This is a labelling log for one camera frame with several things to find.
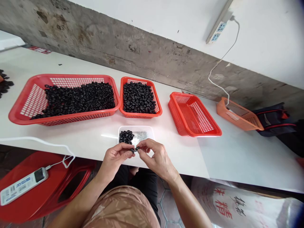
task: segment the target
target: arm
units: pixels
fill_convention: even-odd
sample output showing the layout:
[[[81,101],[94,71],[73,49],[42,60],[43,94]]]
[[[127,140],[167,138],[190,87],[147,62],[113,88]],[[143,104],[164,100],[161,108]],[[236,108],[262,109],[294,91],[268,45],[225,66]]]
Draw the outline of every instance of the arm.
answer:
[[[212,228],[206,212],[173,166],[164,145],[146,139],[137,146],[140,147],[139,156],[146,165],[168,182],[185,227]],[[147,155],[150,149],[154,152],[152,158]]]
[[[96,177],[70,202],[47,228],[81,227],[105,187],[114,179],[120,165],[135,156],[134,146],[120,143],[107,150]]]

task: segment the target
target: white cable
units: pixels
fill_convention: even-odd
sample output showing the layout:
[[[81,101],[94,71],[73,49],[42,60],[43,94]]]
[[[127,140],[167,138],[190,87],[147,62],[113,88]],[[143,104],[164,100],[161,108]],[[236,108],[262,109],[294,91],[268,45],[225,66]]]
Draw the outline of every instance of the white cable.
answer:
[[[45,144],[45,145],[48,145],[48,146],[56,146],[56,147],[65,147],[67,149],[67,151],[72,155],[72,156],[69,156],[66,158],[66,155],[64,156],[63,160],[61,162],[58,162],[56,164],[53,164],[53,165],[49,165],[46,167],[46,170],[50,169],[52,166],[54,165],[57,165],[57,164],[60,164],[60,163],[63,163],[64,167],[65,168],[68,168],[70,166],[70,164],[72,163],[72,161],[75,159],[75,154],[69,149],[69,147],[67,145],[60,145],[60,144],[53,144],[53,143],[50,143],[50,142],[46,142],[46,141],[43,141],[42,139],[39,139],[39,138],[36,138],[36,137],[31,137],[31,136],[24,136],[24,137],[12,137],[12,138],[0,138],[0,142],[3,142],[3,141],[15,141],[15,140],[24,140],[24,139],[28,139],[28,140],[34,140],[34,141],[37,141],[39,143],[42,143],[42,144]],[[69,159],[70,157],[73,157],[72,160],[66,165],[65,164],[65,160],[66,159]]]
[[[234,42],[233,45],[231,46],[231,48],[233,48],[233,46],[235,45],[235,43],[236,43],[237,40],[238,40],[238,33],[240,32],[241,26],[240,26],[240,23],[239,23],[236,19],[234,19],[234,16],[232,16],[230,20],[231,20],[231,21],[235,21],[235,22],[237,23],[237,25],[238,25],[237,36],[236,36],[236,38],[235,38],[235,42]],[[220,61],[218,61],[218,63],[212,68],[212,70],[210,71],[209,77],[208,77],[209,81],[210,81],[212,84],[214,84],[215,86],[221,88],[222,90],[224,90],[222,87],[220,87],[219,85],[217,85],[217,84],[215,84],[213,81],[211,81],[210,76],[211,76],[211,73],[212,73],[212,71],[214,70],[214,68],[216,68],[216,66],[223,60],[223,58],[228,54],[228,52],[231,50],[231,48],[229,48],[229,50],[226,52],[226,54],[224,54],[224,56],[220,59]],[[225,105],[225,106],[227,106],[227,105],[229,104],[229,98],[230,98],[230,96],[229,96],[229,93],[226,92],[226,90],[224,90],[224,92],[228,95],[228,102],[227,102],[227,104]]]

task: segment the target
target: red plastic stool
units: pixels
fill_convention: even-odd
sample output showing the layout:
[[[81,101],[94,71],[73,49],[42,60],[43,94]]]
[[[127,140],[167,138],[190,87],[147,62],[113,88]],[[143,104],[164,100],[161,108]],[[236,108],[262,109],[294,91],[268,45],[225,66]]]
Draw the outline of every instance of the red plastic stool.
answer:
[[[35,152],[0,180],[0,191],[37,169],[55,164],[62,159],[62,155],[42,151]],[[94,160],[75,158],[67,169],[63,164],[51,167],[48,170],[48,179],[10,204],[0,206],[0,219],[6,222],[24,223],[52,213],[77,196],[95,166]],[[85,175],[73,194],[60,202],[60,196],[68,184],[77,174],[84,171]]]

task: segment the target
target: white wall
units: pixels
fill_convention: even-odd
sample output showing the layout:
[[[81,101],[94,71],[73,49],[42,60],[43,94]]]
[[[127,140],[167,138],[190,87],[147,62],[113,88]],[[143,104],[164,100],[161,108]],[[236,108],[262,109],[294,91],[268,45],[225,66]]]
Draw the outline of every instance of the white wall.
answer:
[[[205,43],[227,0],[70,1],[217,58],[230,48],[237,33],[237,24],[229,22],[215,44]],[[241,29],[224,60],[304,89],[300,0],[234,0],[231,8]]]

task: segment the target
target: white plastic tray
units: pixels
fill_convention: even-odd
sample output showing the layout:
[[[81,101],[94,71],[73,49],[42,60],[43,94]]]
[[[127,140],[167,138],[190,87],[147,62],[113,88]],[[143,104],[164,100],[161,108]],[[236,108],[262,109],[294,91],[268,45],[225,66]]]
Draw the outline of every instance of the white plastic tray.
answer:
[[[117,143],[119,143],[119,134],[120,134],[120,132],[121,131],[127,131],[127,130],[132,131],[133,134],[134,134],[134,138],[132,140],[132,145],[134,145],[134,146],[136,146],[140,141],[145,140],[147,138],[155,140],[153,129],[150,126],[121,126],[118,129]],[[147,132],[147,137],[139,139],[138,138],[138,132],[140,132],[140,131]]]

